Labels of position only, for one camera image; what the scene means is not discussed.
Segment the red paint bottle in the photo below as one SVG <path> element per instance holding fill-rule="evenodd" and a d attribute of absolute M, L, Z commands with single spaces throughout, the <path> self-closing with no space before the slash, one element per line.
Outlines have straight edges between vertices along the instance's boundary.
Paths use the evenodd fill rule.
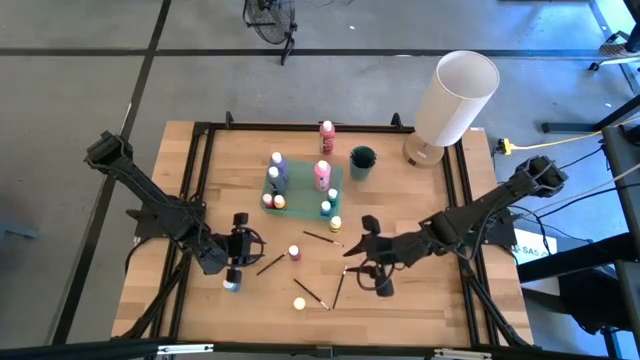
<path fill-rule="evenodd" d="M 335 136 L 336 128 L 331 121 L 325 121 L 320 125 L 320 152 L 322 154 L 331 154 Z"/>

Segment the bottle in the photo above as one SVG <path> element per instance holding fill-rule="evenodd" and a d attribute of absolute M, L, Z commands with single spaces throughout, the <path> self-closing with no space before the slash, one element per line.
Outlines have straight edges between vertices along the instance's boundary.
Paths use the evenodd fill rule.
<path fill-rule="evenodd" d="M 331 214 L 331 203 L 328 201 L 323 201 L 320 204 L 320 215 L 329 216 Z"/>
<path fill-rule="evenodd" d="M 336 128 L 331 121 L 325 121 L 320 125 L 320 153 L 325 155 L 331 154 L 335 136 Z"/>
<path fill-rule="evenodd" d="M 282 154 L 280 154 L 279 152 L 274 152 L 273 154 L 271 154 L 269 166 L 277 167 L 280 173 L 282 173 L 284 182 L 287 183 L 289 181 L 289 168 L 287 166 L 287 159 L 285 159 Z"/>
<path fill-rule="evenodd" d="M 273 198 L 273 205 L 276 209 L 283 210 L 287 206 L 287 203 L 284 201 L 284 197 L 282 195 L 276 195 Z"/>
<path fill-rule="evenodd" d="M 329 201 L 331 206 L 334 206 L 336 204 L 337 199 L 338 199 L 338 190 L 329 189 L 329 191 L 327 192 L 327 200 Z"/>
<path fill-rule="evenodd" d="M 271 209 L 273 207 L 273 196 L 271 194 L 262 195 L 262 202 L 264 202 L 264 207 Z"/>
<path fill-rule="evenodd" d="M 271 186 L 273 187 L 273 191 L 280 195 L 286 195 L 287 193 L 287 185 L 284 183 L 284 178 L 282 177 L 282 173 L 278 170 L 277 167 L 272 166 L 269 168 L 267 179 Z"/>
<path fill-rule="evenodd" d="M 340 219 L 340 216 L 334 216 L 331 218 L 331 221 L 329 221 L 329 230 L 331 230 L 331 232 L 338 232 L 338 230 L 340 230 L 340 226 L 342 226 L 342 219 Z"/>
<path fill-rule="evenodd" d="M 238 292 L 240 291 L 240 283 L 242 282 L 242 273 L 236 269 L 227 270 L 227 276 L 222 281 L 222 286 L 231 291 Z"/>
<path fill-rule="evenodd" d="M 298 261 L 302 257 L 300 249 L 296 245 L 289 246 L 289 257 L 291 261 Z"/>
<path fill-rule="evenodd" d="M 316 166 L 313 167 L 313 171 L 316 173 L 316 190 L 329 190 L 329 180 L 331 179 L 331 165 L 329 165 L 329 163 L 324 160 L 320 160 L 318 161 Z"/>
<path fill-rule="evenodd" d="M 304 310 L 305 306 L 307 306 L 307 302 L 304 301 L 303 298 L 296 298 L 293 300 L 293 308 L 296 310 Z"/>

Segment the black floor stripe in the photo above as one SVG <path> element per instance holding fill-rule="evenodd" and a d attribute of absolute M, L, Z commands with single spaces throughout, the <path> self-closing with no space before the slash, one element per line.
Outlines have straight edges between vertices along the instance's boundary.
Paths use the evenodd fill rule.
<path fill-rule="evenodd" d="M 148 53 L 148 49 L 139 48 L 0 48 L 0 56 L 121 57 Z"/>
<path fill-rule="evenodd" d="M 170 6 L 171 0 L 164 0 L 162 2 L 162 7 L 160 8 L 160 13 L 158 14 L 158 20 L 156 21 L 156 26 L 153 30 L 151 41 L 149 42 L 149 47 L 146 51 L 147 55 L 145 56 L 142 63 L 142 67 L 138 75 L 138 80 L 136 81 L 133 95 L 131 96 L 129 111 L 127 112 L 127 116 L 122 125 L 122 130 L 120 131 L 120 135 L 125 140 L 128 139 L 131 135 L 131 130 L 138 113 L 138 108 L 140 106 L 140 100 L 142 99 L 144 87 L 147 83 L 149 72 L 151 71 L 151 65 L 153 63 L 154 57 L 153 51 L 158 48 L 158 43 L 160 41 L 160 36 L 162 35 L 162 30 L 164 28 Z M 69 337 L 69 332 L 71 331 L 71 327 L 73 325 L 73 318 L 75 317 L 76 311 L 78 309 L 78 304 L 80 303 L 80 298 L 82 296 L 82 291 L 84 290 L 87 275 L 89 274 L 89 270 L 91 269 L 93 255 L 95 254 L 95 250 L 98 246 L 98 240 L 100 239 L 100 232 L 102 231 L 102 226 L 104 225 L 107 210 L 109 209 L 109 202 L 111 201 L 111 196 L 113 195 L 114 185 L 115 180 L 111 177 L 107 177 L 104 180 L 102 187 L 98 191 L 98 198 L 96 199 L 96 203 L 94 204 L 94 211 L 89 219 L 87 230 L 85 231 L 84 237 L 82 239 L 82 250 L 80 253 L 80 258 L 76 265 L 73 279 L 69 286 L 69 291 L 66 294 L 64 306 L 60 313 L 58 324 L 53 334 L 53 345 L 65 344 L 67 342 L 67 338 Z"/>
<path fill-rule="evenodd" d="M 0 48 L 1 56 L 69 56 L 69 57 L 127 57 L 144 56 L 280 56 L 281 49 L 137 49 L 137 48 Z M 294 49 L 291 56 L 397 56 L 437 57 L 458 49 Z M 595 49 L 471 49 L 489 57 L 604 59 Z"/>

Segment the wooden tabletop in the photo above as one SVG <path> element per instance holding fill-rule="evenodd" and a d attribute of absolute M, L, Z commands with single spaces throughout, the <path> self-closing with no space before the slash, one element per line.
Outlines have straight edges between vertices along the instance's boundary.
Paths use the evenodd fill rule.
<path fill-rule="evenodd" d="M 167 123 L 152 178 L 169 194 L 178 194 L 192 128 L 192 122 Z M 373 292 L 361 290 L 355 275 L 347 274 L 336 309 L 331 311 L 322 308 L 293 282 L 293 278 L 297 278 L 331 304 L 344 266 L 355 266 L 364 259 L 362 255 L 342 257 L 346 249 L 360 240 L 363 215 L 376 216 L 383 234 L 393 235 L 418 230 L 419 220 L 448 206 L 442 166 L 416 169 L 408 165 L 402 158 L 405 137 L 337 133 L 333 154 L 322 156 L 318 153 L 315 132 L 216 131 L 204 194 L 207 223 L 214 232 L 229 233 L 233 214 L 249 213 L 248 226 L 267 242 L 266 257 L 242 269 L 239 293 L 223 289 L 224 271 L 205 276 L 193 262 L 179 340 L 468 346 L 460 275 L 454 255 L 431 256 L 410 269 L 396 271 L 395 295 L 390 298 L 379 298 Z M 370 146 L 378 154 L 378 161 L 364 182 L 354 182 L 348 176 L 348 155 L 358 145 Z M 468 131 L 463 145 L 473 196 L 479 197 L 496 185 L 484 131 Z M 291 159 L 325 159 L 332 166 L 345 169 L 343 226 L 339 233 L 331 233 L 327 223 L 271 215 L 260 208 L 265 170 L 274 151 Z M 461 199 L 459 180 L 456 188 Z M 303 230 L 335 239 L 345 244 L 345 248 L 303 235 Z M 156 295 L 167 244 L 166 239 L 151 240 L 131 259 L 112 330 L 114 336 L 128 330 Z M 264 265 L 292 244 L 300 247 L 300 261 L 285 258 L 256 277 Z M 499 248 L 483 248 L 492 298 L 518 333 L 532 341 L 513 259 Z M 292 306 L 299 296 L 307 301 L 303 311 Z M 170 318 L 172 308 L 173 298 L 170 298 L 165 319 Z M 477 301 L 476 309 L 479 327 L 484 328 Z M 168 333 L 168 323 L 164 321 L 161 334 Z M 481 330 L 481 338 L 486 339 L 485 329 Z"/>

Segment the cup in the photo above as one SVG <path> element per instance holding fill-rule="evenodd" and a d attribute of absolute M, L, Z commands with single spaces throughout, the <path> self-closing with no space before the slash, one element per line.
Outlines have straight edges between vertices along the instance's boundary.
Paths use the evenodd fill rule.
<path fill-rule="evenodd" d="M 363 181 L 376 163 L 376 153 L 368 146 L 358 146 L 351 151 L 351 178 Z"/>

